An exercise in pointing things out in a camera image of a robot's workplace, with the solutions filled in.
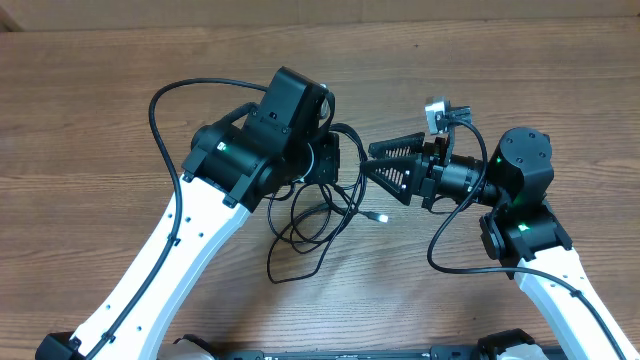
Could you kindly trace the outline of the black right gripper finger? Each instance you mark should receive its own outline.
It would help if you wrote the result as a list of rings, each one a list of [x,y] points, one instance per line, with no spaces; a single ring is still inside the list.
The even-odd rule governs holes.
[[[401,204],[408,206],[424,178],[421,155],[374,159],[361,165],[363,173]]]
[[[424,132],[418,132],[390,140],[374,142],[368,152],[372,158],[395,158],[419,154],[423,150]]]

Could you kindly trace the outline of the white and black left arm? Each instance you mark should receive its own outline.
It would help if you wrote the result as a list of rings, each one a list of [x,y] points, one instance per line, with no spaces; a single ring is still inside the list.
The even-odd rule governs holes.
[[[174,193],[156,228],[104,303],[72,332],[51,333],[35,357],[153,359],[185,298],[262,199],[295,183],[334,181],[321,150],[335,97],[287,67],[239,106],[201,127],[181,167],[158,146]]]

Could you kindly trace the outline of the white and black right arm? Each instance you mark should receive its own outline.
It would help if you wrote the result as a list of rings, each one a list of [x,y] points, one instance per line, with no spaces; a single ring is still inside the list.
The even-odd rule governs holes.
[[[455,122],[432,143],[423,134],[373,143],[363,173],[404,205],[419,196],[431,209],[441,199],[456,208],[434,233],[429,265],[446,274],[503,273],[515,281],[548,323],[569,359],[636,359],[639,352],[599,298],[571,237],[546,199],[554,178],[548,135],[508,130],[489,152],[478,130],[478,159],[454,154]],[[497,266],[439,265],[434,250],[446,228],[468,206],[488,207],[479,219],[487,256]]]

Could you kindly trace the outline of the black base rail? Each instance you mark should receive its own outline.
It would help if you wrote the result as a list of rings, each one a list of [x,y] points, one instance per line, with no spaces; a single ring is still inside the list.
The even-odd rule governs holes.
[[[417,350],[265,352],[262,350],[223,350],[193,334],[162,345],[158,360],[489,360],[470,345],[435,345]]]

